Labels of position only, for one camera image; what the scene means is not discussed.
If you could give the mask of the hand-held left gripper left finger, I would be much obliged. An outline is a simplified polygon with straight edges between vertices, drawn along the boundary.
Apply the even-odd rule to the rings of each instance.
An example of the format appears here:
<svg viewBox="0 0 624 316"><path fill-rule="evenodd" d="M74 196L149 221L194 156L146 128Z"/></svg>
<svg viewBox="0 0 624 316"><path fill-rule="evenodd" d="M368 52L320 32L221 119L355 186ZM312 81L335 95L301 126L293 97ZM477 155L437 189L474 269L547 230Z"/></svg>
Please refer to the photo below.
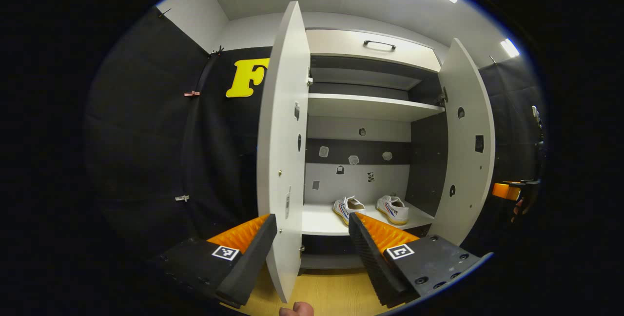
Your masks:
<svg viewBox="0 0 624 316"><path fill-rule="evenodd" d="M158 256L158 271L179 289L238 309L248 302L276 234L276 216L265 214L210 239L179 243Z"/></svg>

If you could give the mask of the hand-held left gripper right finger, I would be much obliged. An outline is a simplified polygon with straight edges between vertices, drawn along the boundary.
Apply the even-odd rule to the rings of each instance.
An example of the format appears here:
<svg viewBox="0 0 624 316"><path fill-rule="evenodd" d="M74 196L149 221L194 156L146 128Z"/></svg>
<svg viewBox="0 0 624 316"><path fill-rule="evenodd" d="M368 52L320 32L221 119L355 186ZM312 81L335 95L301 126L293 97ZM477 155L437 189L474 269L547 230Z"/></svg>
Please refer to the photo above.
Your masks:
<svg viewBox="0 0 624 316"><path fill-rule="evenodd" d="M424 302L466 278L488 260L439 236L418 237L361 213L349 235L381 305Z"/></svg>

